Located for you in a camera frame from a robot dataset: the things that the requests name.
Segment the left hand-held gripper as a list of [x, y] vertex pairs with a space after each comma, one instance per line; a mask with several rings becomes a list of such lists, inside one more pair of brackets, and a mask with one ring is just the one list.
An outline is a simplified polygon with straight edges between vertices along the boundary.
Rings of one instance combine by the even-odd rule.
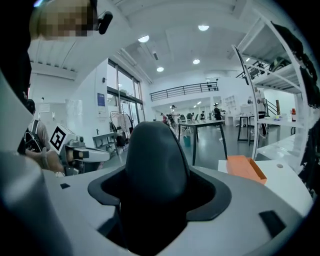
[[110, 159], [110, 153], [86, 146], [84, 138], [57, 124], [49, 140], [59, 156], [65, 176], [97, 171]]

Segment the person's left hand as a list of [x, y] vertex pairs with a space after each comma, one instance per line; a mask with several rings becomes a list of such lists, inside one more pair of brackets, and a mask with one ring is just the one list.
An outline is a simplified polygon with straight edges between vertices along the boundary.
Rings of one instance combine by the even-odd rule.
[[55, 173], [65, 173], [65, 168], [60, 162], [58, 154], [54, 150], [47, 150], [46, 147], [42, 152], [35, 153], [35, 160], [44, 170], [49, 170]]

